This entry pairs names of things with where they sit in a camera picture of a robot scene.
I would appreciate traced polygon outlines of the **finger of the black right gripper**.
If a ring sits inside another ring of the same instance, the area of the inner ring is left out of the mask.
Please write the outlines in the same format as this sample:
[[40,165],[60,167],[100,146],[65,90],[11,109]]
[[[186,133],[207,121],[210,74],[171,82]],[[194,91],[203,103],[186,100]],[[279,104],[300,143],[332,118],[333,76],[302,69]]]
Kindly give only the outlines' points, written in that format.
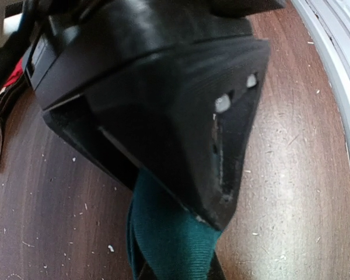
[[202,221],[236,210],[270,45],[252,37],[183,44],[85,91],[103,134]]
[[84,97],[43,112],[48,127],[117,182],[133,190],[138,168],[99,130]]

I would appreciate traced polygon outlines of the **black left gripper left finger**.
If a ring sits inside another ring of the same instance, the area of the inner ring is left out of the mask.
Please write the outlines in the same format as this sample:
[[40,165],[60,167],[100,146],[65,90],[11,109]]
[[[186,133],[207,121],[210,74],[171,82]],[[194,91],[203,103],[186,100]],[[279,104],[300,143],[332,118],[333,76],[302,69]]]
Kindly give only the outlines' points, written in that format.
[[146,261],[134,263],[133,275],[136,280],[157,280],[156,275]]

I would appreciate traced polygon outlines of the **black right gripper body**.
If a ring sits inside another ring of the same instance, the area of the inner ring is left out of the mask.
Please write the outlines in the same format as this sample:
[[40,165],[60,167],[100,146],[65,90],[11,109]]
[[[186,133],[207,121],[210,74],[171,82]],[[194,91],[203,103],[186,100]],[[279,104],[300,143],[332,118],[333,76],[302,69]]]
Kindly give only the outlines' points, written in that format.
[[51,15],[23,58],[43,110],[99,77],[178,46],[250,37],[249,15],[285,1],[98,1],[79,16]]

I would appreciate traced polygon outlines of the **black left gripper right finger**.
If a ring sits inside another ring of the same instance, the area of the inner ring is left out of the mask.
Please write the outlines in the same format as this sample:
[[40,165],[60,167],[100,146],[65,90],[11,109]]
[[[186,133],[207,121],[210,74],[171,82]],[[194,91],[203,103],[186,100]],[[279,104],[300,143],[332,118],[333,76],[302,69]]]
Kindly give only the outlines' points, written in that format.
[[210,268],[207,274],[207,280],[226,280],[215,251],[213,252]]

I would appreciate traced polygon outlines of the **dark teal sock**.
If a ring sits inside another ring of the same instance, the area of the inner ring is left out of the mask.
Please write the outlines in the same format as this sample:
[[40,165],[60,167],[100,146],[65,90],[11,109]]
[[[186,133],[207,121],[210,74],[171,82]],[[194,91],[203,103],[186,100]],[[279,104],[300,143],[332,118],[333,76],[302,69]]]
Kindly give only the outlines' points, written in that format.
[[127,217],[134,279],[145,265],[156,279],[207,279],[221,234],[186,211],[148,171],[139,172]]

